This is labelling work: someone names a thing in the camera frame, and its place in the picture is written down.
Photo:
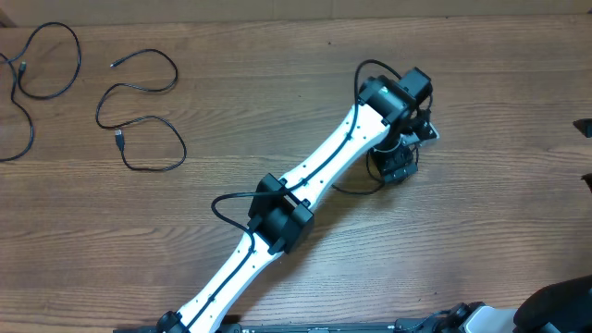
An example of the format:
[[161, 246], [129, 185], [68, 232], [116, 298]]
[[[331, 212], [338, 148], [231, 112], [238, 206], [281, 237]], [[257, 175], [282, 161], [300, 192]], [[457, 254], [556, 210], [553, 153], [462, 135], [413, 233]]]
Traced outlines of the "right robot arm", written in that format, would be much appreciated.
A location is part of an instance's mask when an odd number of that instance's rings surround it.
[[513, 323], [519, 332], [584, 332], [591, 328], [591, 276], [552, 284], [529, 297]]

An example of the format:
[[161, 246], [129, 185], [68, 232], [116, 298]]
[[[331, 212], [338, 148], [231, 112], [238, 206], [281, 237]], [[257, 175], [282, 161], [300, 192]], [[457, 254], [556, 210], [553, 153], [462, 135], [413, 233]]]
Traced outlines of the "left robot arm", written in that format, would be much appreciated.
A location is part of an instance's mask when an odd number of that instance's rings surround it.
[[380, 186], [415, 173], [419, 144], [438, 137], [429, 110], [421, 106], [432, 98], [431, 79], [418, 68], [394, 79], [355, 83], [354, 103], [343, 122], [291, 171], [260, 180], [248, 195], [249, 222], [233, 254], [190, 302], [158, 320], [157, 331], [216, 331], [255, 277], [304, 241], [321, 198], [361, 155], [376, 164]]

